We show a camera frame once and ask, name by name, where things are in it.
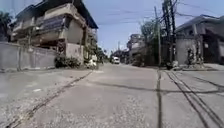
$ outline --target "concrete wall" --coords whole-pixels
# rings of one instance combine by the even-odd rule
[[[0,70],[52,68],[55,57],[56,53],[52,50],[0,43]]]
[[[219,51],[220,51],[220,56],[224,57],[224,42],[219,41]]]
[[[82,27],[76,21],[72,20],[68,28],[67,41],[69,43],[79,44],[82,43],[82,38]]]
[[[73,43],[66,44],[66,56],[77,58],[82,64],[84,62],[83,46]]]
[[[176,44],[176,60],[179,65],[185,65],[187,63],[188,49],[191,48],[196,54],[196,43],[192,38],[189,39],[177,39]]]

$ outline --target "asphalt road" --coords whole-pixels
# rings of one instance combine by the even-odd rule
[[[214,83],[213,78],[220,73],[211,77],[209,72],[108,64],[74,83],[19,127],[223,128],[224,90],[222,80]]]

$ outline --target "blue sky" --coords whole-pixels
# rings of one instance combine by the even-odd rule
[[[132,33],[140,33],[140,25],[155,18],[154,6],[161,16],[163,0],[83,0],[99,26],[98,44],[107,51],[115,50],[120,42],[125,48]],[[179,0],[177,11],[184,14],[208,14],[221,16],[224,14],[224,0]],[[13,16],[30,4],[40,0],[0,0],[0,10],[10,12]],[[192,17],[176,18],[177,26]]]

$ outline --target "balcony railing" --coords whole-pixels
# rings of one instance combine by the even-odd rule
[[[23,27],[23,22],[17,22],[13,28],[13,31],[16,32],[16,31],[22,29],[22,27]]]
[[[69,14],[82,25],[85,24],[85,19],[78,13],[77,9],[72,4],[64,4],[56,8],[50,9],[45,13],[44,20],[50,19],[63,14]]]
[[[42,17],[38,17],[36,19],[36,25],[41,25],[43,23],[44,23],[44,17],[43,16]]]
[[[23,27],[22,29],[26,29],[26,28],[29,28],[29,27],[33,27],[35,25],[35,18],[31,18],[29,20],[26,20],[23,22]]]
[[[90,36],[92,36],[95,40],[97,40],[97,30],[88,28],[88,33]]]

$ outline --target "concrete road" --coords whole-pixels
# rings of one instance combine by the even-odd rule
[[[223,128],[222,85],[190,75],[105,65],[19,127]]]
[[[91,71],[45,70],[0,73],[0,128],[19,122],[70,82]]]

